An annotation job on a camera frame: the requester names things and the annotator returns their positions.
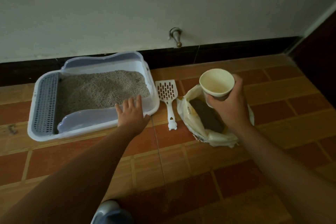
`white plastic litter box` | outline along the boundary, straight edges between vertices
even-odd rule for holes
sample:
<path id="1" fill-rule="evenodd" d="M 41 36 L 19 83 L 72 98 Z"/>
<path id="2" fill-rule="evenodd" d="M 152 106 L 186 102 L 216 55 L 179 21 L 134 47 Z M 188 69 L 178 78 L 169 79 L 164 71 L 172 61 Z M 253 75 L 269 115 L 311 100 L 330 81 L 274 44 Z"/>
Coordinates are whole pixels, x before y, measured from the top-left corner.
<path id="1" fill-rule="evenodd" d="M 65 116 L 59 124 L 55 123 L 60 74 L 91 74 L 115 70 L 137 71 L 144 76 L 150 95 L 142 100 L 143 115 L 154 114 L 159 108 L 160 100 L 148 64 L 139 52 L 120 52 L 106 57 L 76 57 L 66 61 L 61 70 L 45 73 L 37 80 L 29 113 L 28 135 L 36 141 L 47 141 L 117 126 L 115 107 L 74 112 Z"/>

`hand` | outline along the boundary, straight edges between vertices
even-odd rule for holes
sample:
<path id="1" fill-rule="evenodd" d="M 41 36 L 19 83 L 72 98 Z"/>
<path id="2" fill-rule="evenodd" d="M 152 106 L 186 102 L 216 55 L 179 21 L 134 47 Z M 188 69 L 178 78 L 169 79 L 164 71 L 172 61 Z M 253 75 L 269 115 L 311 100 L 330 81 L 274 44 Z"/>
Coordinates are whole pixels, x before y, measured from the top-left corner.
<path id="1" fill-rule="evenodd" d="M 223 122 L 233 132 L 250 126 L 249 111 L 243 91 L 243 79 L 233 74 L 235 84 L 229 97 L 224 101 L 218 101 L 207 94 L 208 103 L 219 113 Z"/>
<path id="2" fill-rule="evenodd" d="M 148 114 L 144 117 L 142 112 L 141 96 L 136 97 L 136 106 L 134 99 L 125 99 L 123 102 L 123 110 L 118 104 L 115 104 L 118 113 L 118 127 L 126 127 L 134 136 L 139 135 L 151 118 Z"/>

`litter box grate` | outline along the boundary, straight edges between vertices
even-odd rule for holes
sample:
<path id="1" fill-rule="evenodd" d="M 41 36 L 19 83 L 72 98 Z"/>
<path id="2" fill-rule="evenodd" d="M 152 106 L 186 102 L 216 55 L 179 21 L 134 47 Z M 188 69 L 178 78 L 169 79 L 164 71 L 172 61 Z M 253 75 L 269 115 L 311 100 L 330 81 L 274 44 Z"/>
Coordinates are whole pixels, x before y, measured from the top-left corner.
<path id="1" fill-rule="evenodd" d="M 54 134 L 58 78 L 58 72 L 51 73 L 40 82 L 32 124 L 37 135 L 48 136 Z"/>

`forearm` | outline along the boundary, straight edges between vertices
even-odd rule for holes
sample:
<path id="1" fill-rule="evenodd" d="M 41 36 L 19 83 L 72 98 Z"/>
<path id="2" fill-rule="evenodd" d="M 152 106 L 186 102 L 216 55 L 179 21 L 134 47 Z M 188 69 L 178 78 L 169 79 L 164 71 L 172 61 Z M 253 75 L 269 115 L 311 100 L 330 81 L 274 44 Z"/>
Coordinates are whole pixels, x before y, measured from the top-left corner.
<path id="1" fill-rule="evenodd" d="M 336 189 L 289 156 L 252 126 L 236 131 L 292 216 L 303 223 L 336 222 Z"/>
<path id="2" fill-rule="evenodd" d="M 133 134 L 117 128 L 50 175 L 1 219 L 1 223 L 90 223 Z"/>

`left hand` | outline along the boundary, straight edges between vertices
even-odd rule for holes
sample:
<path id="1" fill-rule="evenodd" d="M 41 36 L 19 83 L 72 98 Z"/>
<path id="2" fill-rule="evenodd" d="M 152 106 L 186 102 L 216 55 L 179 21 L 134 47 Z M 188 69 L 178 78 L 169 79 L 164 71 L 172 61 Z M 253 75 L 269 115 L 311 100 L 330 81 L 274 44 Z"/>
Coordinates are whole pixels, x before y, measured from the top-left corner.
<path id="1" fill-rule="evenodd" d="M 124 100 L 123 110 L 118 104 L 115 104 L 115 108 L 118 113 L 118 127 L 125 127 L 134 136 L 139 135 L 145 129 L 151 118 L 148 114 L 144 117 L 140 95 L 136 97 L 136 106 L 134 99 L 129 98 Z"/>

